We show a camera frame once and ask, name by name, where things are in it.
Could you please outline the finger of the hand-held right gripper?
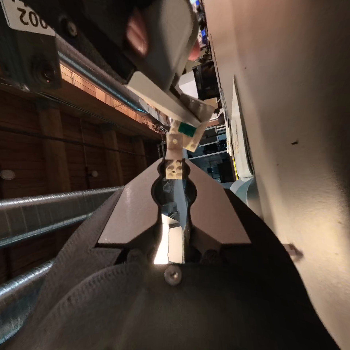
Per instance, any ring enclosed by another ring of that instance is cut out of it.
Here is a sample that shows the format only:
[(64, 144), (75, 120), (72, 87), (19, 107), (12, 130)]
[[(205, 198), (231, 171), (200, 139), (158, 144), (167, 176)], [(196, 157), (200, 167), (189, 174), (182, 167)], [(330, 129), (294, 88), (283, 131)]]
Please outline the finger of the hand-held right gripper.
[(136, 71), (126, 87), (171, 119), (199, 127), (200, 120), (170, 92), (163, 91), (142, 72)]

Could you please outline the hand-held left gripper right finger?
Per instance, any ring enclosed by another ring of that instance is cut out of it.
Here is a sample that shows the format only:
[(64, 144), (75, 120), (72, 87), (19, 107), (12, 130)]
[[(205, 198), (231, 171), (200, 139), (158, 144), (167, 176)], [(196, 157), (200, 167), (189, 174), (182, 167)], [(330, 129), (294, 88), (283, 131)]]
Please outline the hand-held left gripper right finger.
[(221, 250), (251, 244), (225, 188), (192, 162), (188, 166), (188, 179), (196, 191), (190, 205), (191, 245), (197, 250)]

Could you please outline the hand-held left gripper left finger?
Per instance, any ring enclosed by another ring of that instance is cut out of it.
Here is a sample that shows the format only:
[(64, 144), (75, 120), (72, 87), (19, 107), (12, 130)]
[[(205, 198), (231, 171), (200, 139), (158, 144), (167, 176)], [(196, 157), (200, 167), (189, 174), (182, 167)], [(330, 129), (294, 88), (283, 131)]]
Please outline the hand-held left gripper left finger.
[(160, 179), (159, 159), (123, 189), (101, 236), (99, 245), (133, 245), (159, 219), (154, 186)]

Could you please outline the white lego plate green tile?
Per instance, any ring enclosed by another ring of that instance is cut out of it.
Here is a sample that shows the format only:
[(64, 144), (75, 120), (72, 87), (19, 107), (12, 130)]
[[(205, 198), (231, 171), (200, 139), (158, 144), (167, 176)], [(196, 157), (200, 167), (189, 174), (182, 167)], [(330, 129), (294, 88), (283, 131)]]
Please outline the white lego plate green tile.
[(180, 102), (199, 120), (200, 124), (199, 126), (194, 127), (189, 121), (171, 119), (169, 132), (181, 134), (183, 137), (183, 148), (194, 152), (199, 145), (215, 108), (204, 101), (196, 99), (187, 94), (180, 95)]

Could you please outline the white stepped lego bracket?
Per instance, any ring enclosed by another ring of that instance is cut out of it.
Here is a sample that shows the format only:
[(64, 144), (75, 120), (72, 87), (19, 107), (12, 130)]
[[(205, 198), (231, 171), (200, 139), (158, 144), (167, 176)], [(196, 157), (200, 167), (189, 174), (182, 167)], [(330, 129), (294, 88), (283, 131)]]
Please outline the white stepped lego bracket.
[(183, 136), (180, 133), (167, 133), (165, 154), (165, 176), (167, 179), (182, 180)]

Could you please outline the lego instruction booklet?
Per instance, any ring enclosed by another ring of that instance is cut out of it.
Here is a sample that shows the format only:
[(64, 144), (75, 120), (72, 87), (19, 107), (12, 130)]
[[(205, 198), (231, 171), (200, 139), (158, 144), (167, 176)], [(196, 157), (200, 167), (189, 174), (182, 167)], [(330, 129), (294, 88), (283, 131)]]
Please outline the lego instruction booklet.
[(226, 140), (236, 178), (254, 178), (255, 170), (236, 76), (233, 76), (232, 106), (226, 122)]

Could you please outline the small white lego piece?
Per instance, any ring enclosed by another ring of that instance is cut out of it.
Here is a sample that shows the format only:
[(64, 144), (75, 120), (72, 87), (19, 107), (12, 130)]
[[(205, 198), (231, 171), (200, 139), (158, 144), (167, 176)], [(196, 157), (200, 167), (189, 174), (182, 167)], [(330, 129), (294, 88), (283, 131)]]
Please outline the small white lego piece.
[(304, 257), (303, 252), (299, 250), (294, 244), (288, 243), (283, 244), (283, 246), (293, 262), (296, 263)]

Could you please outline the person's right hand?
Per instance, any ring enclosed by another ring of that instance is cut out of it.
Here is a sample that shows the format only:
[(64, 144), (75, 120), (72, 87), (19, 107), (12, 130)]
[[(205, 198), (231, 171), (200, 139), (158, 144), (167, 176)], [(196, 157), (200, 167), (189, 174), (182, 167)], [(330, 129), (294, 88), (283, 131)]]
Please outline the person's right hand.
[(140, 57), (146, 57), (149, 51), (146, 24), (141, 13), (146, 6), (142, 2), (135, 4), (133, 13), (129, 16), (126, 24), (125, 39), (133, 51)]

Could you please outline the white partition panel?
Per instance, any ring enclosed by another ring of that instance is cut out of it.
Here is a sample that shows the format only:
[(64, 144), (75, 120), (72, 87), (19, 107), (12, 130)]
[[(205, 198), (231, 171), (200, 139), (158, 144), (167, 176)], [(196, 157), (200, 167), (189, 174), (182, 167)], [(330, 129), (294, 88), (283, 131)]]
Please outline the white partition panel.
[(183, 74), (178, 81), (179, 89), (186, 95), (198, 99), (198, 90), (193, 71)]

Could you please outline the black computer monitor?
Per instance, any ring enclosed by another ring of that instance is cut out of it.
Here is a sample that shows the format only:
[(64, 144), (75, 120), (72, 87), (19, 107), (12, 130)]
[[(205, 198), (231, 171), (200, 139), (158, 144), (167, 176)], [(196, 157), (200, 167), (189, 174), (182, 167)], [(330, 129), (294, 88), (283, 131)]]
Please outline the black computer monitor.
[(216, 70), (213, 60), (192, 68), (199, 100), (220, 98)]

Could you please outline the spiral metal ventilation duct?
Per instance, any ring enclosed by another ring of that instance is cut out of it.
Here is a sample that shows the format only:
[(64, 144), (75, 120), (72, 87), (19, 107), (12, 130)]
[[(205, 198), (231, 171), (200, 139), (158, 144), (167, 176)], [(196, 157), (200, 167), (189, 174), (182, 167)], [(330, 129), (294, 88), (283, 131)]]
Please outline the spiral metal ventilation duct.
[(34, 310), (41, 286), (54, 260), (49, 260), (0, 287), (0, 344), (22, 328)]
[(124, 186), (2, 199), (0, 247), (81, 223)]

